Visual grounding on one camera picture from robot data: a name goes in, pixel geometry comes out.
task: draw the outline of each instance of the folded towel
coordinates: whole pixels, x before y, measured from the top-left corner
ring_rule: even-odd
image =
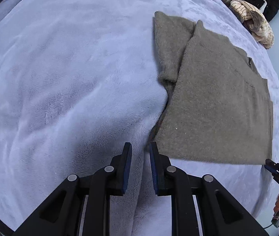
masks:
[[[155,39],[160,80],[174,85],[156,136],[160,153],[231,164],[271,158],[273,103],[245,51],[202,21],[162,12],[155,13]]]

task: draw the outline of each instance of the lavender fleece blanket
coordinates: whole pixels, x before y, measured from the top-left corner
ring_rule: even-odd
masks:
[[[171,235],[169,198],[153,193],[143,149],[167,93],[157,82],[155,11],[202,20],[244,49],[274,103],[279,82],[266,50],[220,0],[3,0],[0,4],[0,219],[13,230],[72,173],[90,175],[133,145],[126,195],[112,198],[112,235]],[[270,200],[261,166],[173,159],[213,174],[253,215]]]

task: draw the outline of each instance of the light blue blanket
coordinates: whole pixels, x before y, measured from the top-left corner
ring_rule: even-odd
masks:
[[[167,101],[157,82],[155,11],[201,19],[253,58],[269,80],[278,160],[277,75],[265,49],[220,0],[4,0],[0,219],[13,230],[67,175],[94,173],[131,142],[128,190],[112,198],[111,233],[171,234],[170,200],[153,194],[143,152]],[[261,166],[172,163],[195,176],[213,174],[254,215],[269,201],[271,178]]]

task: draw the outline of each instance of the blue gripper pad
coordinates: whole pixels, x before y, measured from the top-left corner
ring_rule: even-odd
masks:
[[[154,190],[155,190],[155,194],[157,194],[157,192],[158,192],[157,170],[156,170],[155,157],[154,157],[153,149],[152,149],[151,145],[149,145],[149,157],[150,157],[150,160],[151,160]]]
[[[274,169],[274,168],[271,168],[271,167],[269,167],[269,166],[267,166],[267,165],[264,165],[264,167],[265,167],[269,172],[271,172],[271,173],[275,173],[275,174],[278,173],[277,170]]]
[[[130,168],[131,168],[131,161],[132,161],[132,145],[129,145],[127,158],[125,162],[124,172],[123,172],[123,187],[122,193],[125,194],[128,184],[128,177],[130,175]]]

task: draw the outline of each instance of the striped cloth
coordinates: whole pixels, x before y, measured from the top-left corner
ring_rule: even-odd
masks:
[[[273,46],[273,30],[257,7],[243,0],[233,0],[230,6],[244,21],[248,21],[248,27],[257,42],[260,42],[266,49]]]

